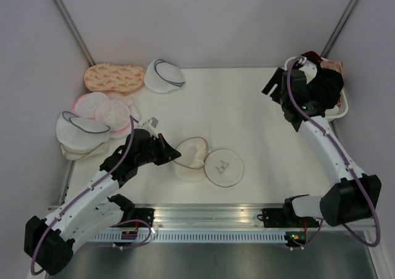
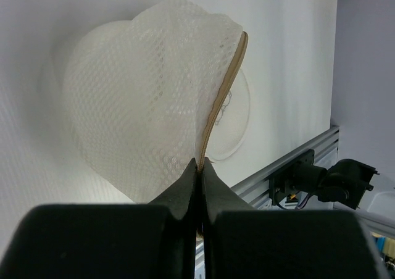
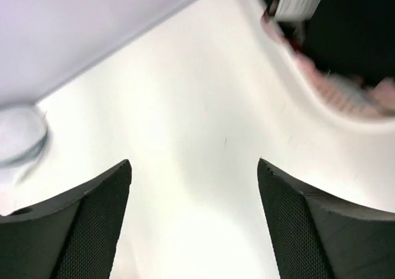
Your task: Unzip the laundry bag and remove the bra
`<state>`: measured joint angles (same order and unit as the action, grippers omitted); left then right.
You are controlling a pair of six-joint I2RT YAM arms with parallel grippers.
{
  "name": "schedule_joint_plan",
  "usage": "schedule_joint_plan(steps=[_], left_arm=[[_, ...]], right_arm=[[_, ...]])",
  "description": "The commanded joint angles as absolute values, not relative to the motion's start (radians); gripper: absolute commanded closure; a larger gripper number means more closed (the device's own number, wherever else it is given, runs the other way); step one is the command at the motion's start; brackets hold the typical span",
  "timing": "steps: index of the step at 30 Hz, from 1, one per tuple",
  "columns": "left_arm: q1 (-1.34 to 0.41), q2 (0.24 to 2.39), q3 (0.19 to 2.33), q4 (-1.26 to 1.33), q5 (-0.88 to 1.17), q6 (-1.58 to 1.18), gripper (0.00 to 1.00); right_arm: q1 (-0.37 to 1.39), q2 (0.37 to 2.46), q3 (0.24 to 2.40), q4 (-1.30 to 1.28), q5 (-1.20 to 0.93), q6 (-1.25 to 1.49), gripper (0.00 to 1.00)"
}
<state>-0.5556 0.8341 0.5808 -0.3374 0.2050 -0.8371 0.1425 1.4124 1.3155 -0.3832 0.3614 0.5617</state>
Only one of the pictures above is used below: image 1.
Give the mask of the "black bra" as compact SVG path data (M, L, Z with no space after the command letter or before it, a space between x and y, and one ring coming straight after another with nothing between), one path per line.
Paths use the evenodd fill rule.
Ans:
M344 86L343 75L330 69L323 69L320 63L324 60L314 51L302 54L317 65L316 76L307 84L310 97L317 101L323 110L332 109L337 105Z

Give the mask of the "white mesh laundry bag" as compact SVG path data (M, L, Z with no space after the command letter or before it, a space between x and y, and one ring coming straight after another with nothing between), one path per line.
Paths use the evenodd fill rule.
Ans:
M237 185L244 175L244 163L230 149L211 150L203 137L192 137L178 144L181 157L175 159L177 177L191 183L208 179L221 188Z

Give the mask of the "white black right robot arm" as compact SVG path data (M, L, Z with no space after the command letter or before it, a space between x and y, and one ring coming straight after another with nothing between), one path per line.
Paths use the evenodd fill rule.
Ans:
M376 175L367 175L349 157L331 131L325 111L309 99L305 73L278 68L262 93L281 106L284 118L309 144L330 183L323 196L307 194L285 199L283 222L295 227L304 218L318 218L334 227L372 218L381 181Z

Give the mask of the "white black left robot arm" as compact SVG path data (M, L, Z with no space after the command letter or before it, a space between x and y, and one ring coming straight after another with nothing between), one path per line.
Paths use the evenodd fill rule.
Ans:
M162 134L132 130L73 199L44 218L33 216L26 223L23 248L31 257L31 274L55 275L99 232L114 225L129 227L135 219L135 205L119 189L141 166L160 166L179 157L181 153Z

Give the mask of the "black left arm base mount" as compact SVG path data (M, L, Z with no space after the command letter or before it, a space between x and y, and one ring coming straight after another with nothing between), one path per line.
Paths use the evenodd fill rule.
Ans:
M120 223L123 223L120 227L143 227L147 228L148 226L152 226L154 221L154 212L153 208L140 208L136 207L135 204L121 194L116 194L108 198L108 201L116 204L120 210L123 212L122 219ZM129 222L130 220L142 220L145 223L141 222Z

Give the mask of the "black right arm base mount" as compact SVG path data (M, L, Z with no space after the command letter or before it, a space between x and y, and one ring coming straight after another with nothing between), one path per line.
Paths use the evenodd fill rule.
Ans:
M298 217L293 209L292 202L306 196L307 194L286 198L281 207L263 208L257 215L257 220L265 228L318 228L319 222L313 217Z

